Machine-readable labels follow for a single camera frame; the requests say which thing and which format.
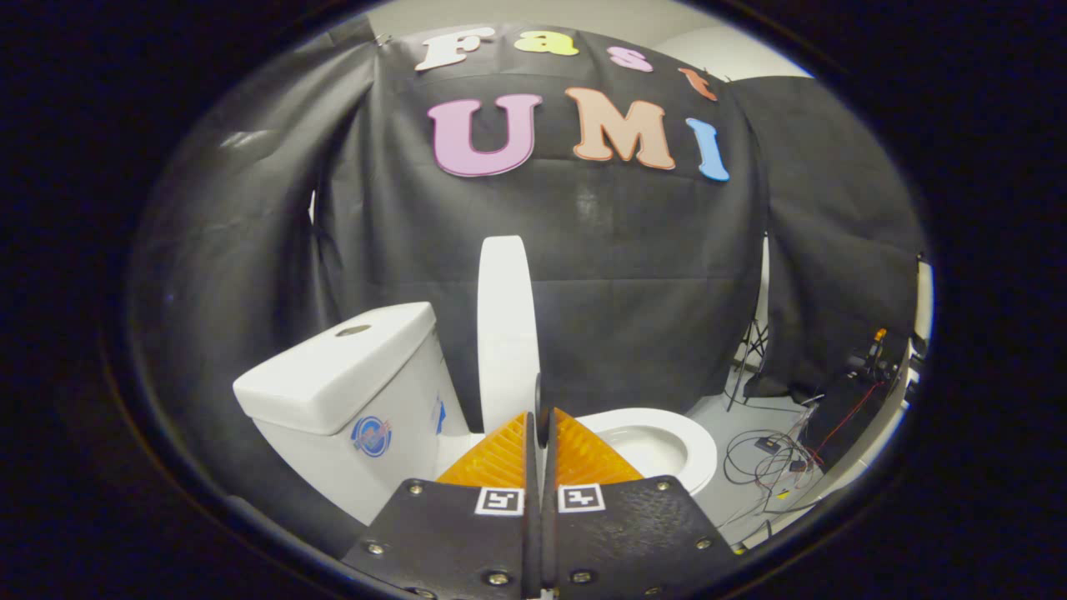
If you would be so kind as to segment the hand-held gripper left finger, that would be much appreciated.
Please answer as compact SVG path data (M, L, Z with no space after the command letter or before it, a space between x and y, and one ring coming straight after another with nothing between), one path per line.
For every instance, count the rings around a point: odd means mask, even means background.
M344 563L421 598L536 598L537 453L534 414L519 414L458 461L461 485L401 481Z

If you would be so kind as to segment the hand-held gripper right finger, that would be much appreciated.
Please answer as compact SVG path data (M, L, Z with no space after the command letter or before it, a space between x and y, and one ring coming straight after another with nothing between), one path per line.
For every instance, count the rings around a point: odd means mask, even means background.
M619 455L554 411L540 567L554 599L694 599L724 591L739 558L674 475L616 475Z

